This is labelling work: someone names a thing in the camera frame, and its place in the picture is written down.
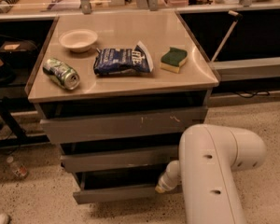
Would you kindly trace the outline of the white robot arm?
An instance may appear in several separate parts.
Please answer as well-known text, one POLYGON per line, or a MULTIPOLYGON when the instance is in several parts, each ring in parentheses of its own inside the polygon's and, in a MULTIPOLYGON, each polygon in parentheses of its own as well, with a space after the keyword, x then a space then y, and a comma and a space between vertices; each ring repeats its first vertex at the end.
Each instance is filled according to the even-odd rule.
POLYGON ((232 173, 260 167, 266 146, 246 129, 194 125, 179 142, 178 159, 168 163, 155 190, 182 186, 187 224, 247 224, 232 173))

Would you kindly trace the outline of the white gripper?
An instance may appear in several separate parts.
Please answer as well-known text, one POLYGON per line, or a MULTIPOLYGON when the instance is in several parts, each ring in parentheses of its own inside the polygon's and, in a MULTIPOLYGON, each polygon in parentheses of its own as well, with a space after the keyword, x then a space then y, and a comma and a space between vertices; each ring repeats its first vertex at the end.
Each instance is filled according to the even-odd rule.
POLYGON ((160 175, 155 190, 162 194, 175 189, 180 184, 180 164, 179 161, 168 163, 165 171, 160 175))

